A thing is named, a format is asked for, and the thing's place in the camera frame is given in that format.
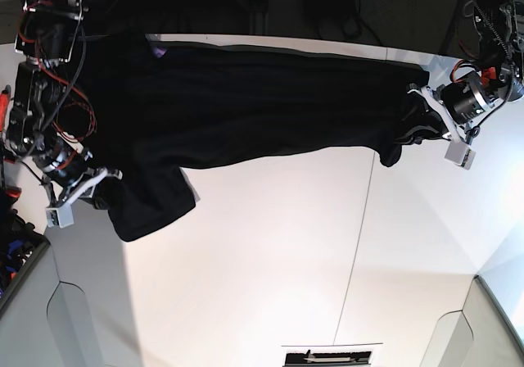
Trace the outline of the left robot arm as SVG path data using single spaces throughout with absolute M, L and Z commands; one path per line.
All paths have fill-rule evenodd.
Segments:
M 398 145 L 446 140 L 469 145 L 500 107 L 523 97 L 523 0 L 469 0 L 476 52 L 466 51 L 438 88 L 411 83 L 413 109 L 402 117 Z

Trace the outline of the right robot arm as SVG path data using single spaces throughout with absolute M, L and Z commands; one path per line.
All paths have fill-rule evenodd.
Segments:
M 66 106 L 92 110 L 77 85 L 87 56 L 87 2 L 24 0 L 15 41 L 25 61 L 18 66 L 13 105 L 3 126 L 7 149 L 14 159 L 29 158 L 40 169 L 53 210 L 77 200 L 106 210 L 103 183 L 122 176 L 115 169 L 91 167 L 90 151 L 73 147 L 82 139 L 58 124 Z

